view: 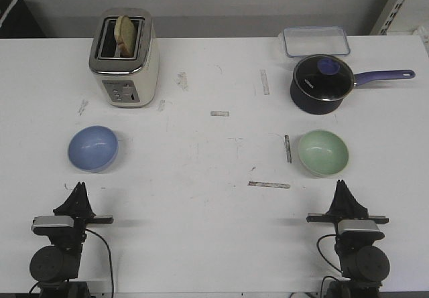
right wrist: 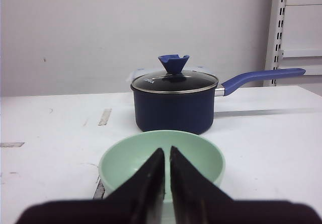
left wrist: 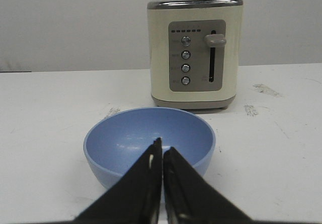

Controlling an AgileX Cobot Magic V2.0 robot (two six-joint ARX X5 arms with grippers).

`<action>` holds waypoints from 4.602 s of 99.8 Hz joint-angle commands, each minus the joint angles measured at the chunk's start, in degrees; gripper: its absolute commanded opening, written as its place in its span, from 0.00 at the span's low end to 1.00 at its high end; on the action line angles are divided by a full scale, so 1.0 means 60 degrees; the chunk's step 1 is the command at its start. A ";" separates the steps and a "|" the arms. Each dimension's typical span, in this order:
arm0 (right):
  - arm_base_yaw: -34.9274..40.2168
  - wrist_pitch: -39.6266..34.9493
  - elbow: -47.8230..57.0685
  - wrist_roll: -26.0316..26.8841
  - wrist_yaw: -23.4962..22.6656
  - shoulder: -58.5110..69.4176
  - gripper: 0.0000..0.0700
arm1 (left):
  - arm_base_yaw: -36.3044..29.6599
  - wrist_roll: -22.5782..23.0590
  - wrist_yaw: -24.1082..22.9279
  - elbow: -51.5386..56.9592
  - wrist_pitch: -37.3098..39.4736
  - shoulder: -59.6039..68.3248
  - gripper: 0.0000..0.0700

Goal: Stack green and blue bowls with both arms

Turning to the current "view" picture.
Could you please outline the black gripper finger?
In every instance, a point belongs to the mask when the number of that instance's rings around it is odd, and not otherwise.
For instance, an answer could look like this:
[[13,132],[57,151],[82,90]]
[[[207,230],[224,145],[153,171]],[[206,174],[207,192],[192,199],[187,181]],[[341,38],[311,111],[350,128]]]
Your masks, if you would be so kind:
[[86,184],[81,183],[81,186],[82,186],[82,204],[81,204],[82,216],[96,216],[96,214],[93,212],[93,209],[88,199]]
[[63,204],[53,209],[55,215],[77,215],[80,210],[82,183],[78,182]]
[[336,188],[334,192],[334,197],[332,199],[330,208],[327,211],[328,215],[331,216],[340,216],[343,213],[343,181],[338,180],[336,183]]
[[355,199],[344,180],[342,180],[342,185],[345,216],[348,218],[368,218],[368,209]]

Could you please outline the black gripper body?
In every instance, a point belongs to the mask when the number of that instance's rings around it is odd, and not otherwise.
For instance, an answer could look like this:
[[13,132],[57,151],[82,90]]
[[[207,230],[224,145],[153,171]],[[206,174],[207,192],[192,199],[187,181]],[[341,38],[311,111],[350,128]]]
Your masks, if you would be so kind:
[[89,218],[66,215],[54,216],[53,235],[76,235],[84,232],[89,224],[112,224],[112,216],[93,216]]
[[307,222],[315,222],[315,223],[331,223],[334,224],[337,230],[337,224],[342,220],[372,220],[378,226],[379,224],[387,224],[389,222],[389,218],[385,216],[369,216],[368,218],[344,218],[338,216],[331,216],[328,214],[315,214],[310,213],[307,215]]

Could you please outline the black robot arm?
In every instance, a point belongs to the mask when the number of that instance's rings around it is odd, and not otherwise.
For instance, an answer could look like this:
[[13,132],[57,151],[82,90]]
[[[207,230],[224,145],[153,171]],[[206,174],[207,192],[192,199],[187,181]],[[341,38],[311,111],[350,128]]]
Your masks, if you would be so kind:
[[343,277],[342,280],[331,275],[323,277],[319,296],[379,297],[379,288],[389,275],[390,263],[374,242],[385,237],[378,226],[387,224],[389,218],[370,215],[352,195],[345,181],[338,180],[328,211],[309,213],[306,221],[334,226],[334,233],[321,236],[316,241],[316,248],[321,253],[321,240],[334,238],[334,251],[340,263],[334,269]]
[[38,236],[47,236],[50,245],[39,249],[29,263],[29,272],[40,289],[39,297],[92,297],[88,283],[77,281],[83,244],[87,234],[103,241],[107,248],[114,296],[113,263],[107,241],[88,225],[112,224],[112,216],[97,216],[91,208],[86,184],[78,182],[63,204],[53,209],[51,216],[36,216],[31,230]]

